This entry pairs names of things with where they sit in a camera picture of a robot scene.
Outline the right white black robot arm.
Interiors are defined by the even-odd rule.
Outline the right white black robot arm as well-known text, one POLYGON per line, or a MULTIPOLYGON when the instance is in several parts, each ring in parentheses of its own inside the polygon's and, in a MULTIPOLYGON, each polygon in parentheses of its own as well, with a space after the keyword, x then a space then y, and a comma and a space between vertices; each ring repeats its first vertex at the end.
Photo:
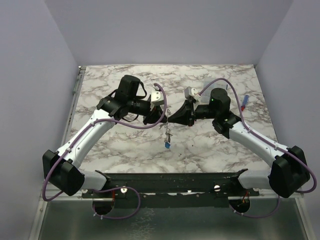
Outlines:
POLYGON ((197 94, 185 90, 181 108, 168 118, 169 123, 193 126, 195 121, 211 119, 214 130, 240 143, 270 167, 268 170, 242 170, 237 179, 230 182, 229 189, 240 196, 247 189, 269 189, 283 198, 290 197, 310 180, 303 150, 278 144, 245 126, 242 119, 230 111, 231 99, 226 90, 214 88, 208 104, 196 105, 197 94))

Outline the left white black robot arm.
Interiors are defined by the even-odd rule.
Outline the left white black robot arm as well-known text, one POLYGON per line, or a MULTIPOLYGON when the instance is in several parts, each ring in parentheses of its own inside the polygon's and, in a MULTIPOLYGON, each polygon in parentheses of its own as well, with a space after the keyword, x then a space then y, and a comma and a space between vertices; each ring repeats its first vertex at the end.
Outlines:
POLYGON ((73 196, 80 190, 93 190, 101 198, 110 193, 107 175, 99 171, 82 171, 80 167, 93 146, 114 126, 137 128, 122 121, 127 114, 147 117, 160 109, 160 116, 145 128, 153 128, 162 122, 168 106, 164 89, 155 83, 150 99, 145 101, 143 96, 137 95, 138 88, 143 86, 139 78, 123 76, 118 89, 100 100, 89 120, 69 142, 43 154, 44 183, 41 194, 44 201, 50 202, 61 194, 73 196))

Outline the perforated metal ring disc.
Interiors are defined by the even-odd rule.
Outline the perforated metal ring disc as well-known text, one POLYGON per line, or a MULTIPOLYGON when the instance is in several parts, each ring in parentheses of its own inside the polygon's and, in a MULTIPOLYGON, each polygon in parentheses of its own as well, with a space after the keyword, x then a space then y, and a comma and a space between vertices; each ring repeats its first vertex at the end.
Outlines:
POLYGON ((171 116, 171 111, 167 109, 166 111, 167 121, 165 123, 165 141, 171 143, 171 130, 170 130, 170 123, 169 123, 169 117, 171 116))

